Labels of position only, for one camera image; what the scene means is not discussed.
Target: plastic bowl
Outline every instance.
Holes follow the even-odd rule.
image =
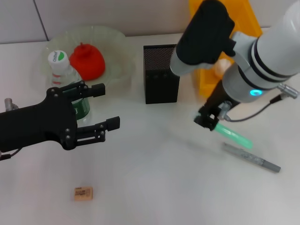
[[[54,50],[65,51],[70,57],[80,43],[95,46],[105,60],[105,72],[98,79],[86,82],[88,85],[114,83],[129,80],[135,69],[135,52],[123,33],[105,26],[80,26],[67,30],[49,41],[42,51],[40,71],[50,79],[52,75],[48,55]]]

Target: cable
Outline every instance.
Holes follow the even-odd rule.
[[[262,108],[260,111],[254,113],[253,115],[248,116],[248,117],[246,117],[246,118],[243,118],[243,119],[240,119],[240,120],[232,120],[232,119],[229,118],[229,120],[226,120],[226,121],[228,121],[228,122],[242,122],[242,121],[251,119],[251,118],[257,116],[258,114],[260,114],[263,110],[265,110],[266,108],[268,108],[270,105],[271,105],[271,103],[267,104],[267,105],[266,105],[264,108]]]
[[[12,154],[4,154],[4,155],[1,155],[0,154],[0,161],[2,160],[6,160],[6,159],[10,159],[12,156],[14,156],[15,154],[17,154],[19,151],[21,151],[22,148],[19,148],[17,151],[15,151],[14,153]]]
[[[15,151],[14,153],[10,154],[10,157],[14,156],[15,154],[17,154],[19,151],[21,151],[22,148],[19,148],[17,151]]]
[[[279,94],[279,95],[277,95],[275,98],[271,99],[270,102],[269,102],[267,105],[265,105],[264,108],[262,108],[262,109],[259,110],[258,112],[254,113],[253,115],[248,116],[248,117],[246,117],[246,118],[239,119],[239,120],[232,120],[232,119],[230,119],[229,116],[225,116],[224,119],[225,119],[226,121],[228,121],[228,122],[243,122],[243,121],[246,121],[246,120],[251,119],[251,118],[257,116],[258,114],[260,114],[262,111],[264,111],[266,108],[268,108],[271,104],[274,104],[274,103],[276,103],[276,102],[279,102],[279,101],[285,99],[286,97],[287,97],[287,96],[286,96],[285,94]]]

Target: white tabletop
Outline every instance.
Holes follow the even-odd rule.
[[[243,123],[226,123],[253,140],[252,153],[282,167],[280,173],[224,152],[226,139],[193,122],[203,102],[190,76],[180,79],[177,103],[145,104],[143,45],[175,44],[179,37],[128,37],[137,51],[131,85],[90,99],[92,123],[121,118],[106,142],[72,151],[44,142],[0,162],[1,224],[300,223],[299,100],[279,102]],[[45,45],[0,45],[0,101],[10,97],[24,107],[44,99],[45,78],[34,63]],[[290,84],[300,88],[300,76]],[[275,95],[239,105],[230,116],[248,116]],[[92,201],[73,201],[80,186],[93,186]]]

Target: pen holder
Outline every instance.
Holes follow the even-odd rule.
[[[180,78],[170,69],[170,59],[175,46],[144,46],[146,104],[177,102]]]

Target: bottle label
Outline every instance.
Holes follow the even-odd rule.
[[[61,76],[52,73],[52,87],[61,87]]]
[[[76,112],[76,119],[80,120],[89,114],[90,104],[87,98],[80,99],[78,102],[72,102]]]
[[[57,58],[58,53],[56,51],[50,53],[50,55],[53,55],[53,59],[52,59],[53,62],[61,61],[65,57],[65,54],[63,52],[61,52],[61,51],[59,51],[59,52],[60,52],[60,54],[59,54],[58,58]]]

